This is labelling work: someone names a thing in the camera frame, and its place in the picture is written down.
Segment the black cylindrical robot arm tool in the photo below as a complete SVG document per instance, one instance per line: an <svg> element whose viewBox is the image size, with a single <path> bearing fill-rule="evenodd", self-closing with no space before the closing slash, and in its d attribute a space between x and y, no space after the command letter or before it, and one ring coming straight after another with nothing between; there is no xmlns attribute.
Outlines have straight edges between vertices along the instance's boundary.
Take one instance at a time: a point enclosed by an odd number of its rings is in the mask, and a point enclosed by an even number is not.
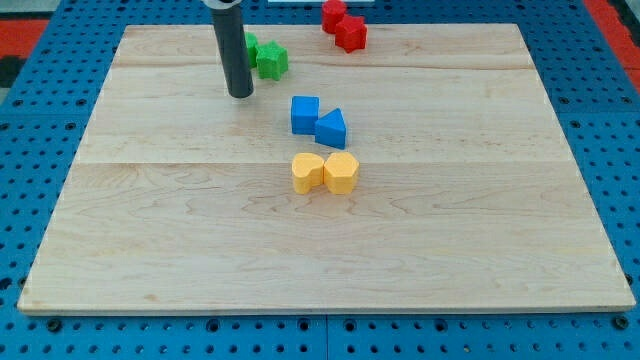
<svg viewBox="0 0 640 360"><path fill-rule="evenodd" d="M246 46L241 0L203 0L209 8L227 90L234 98L247 98L253 80Z"/></svg>

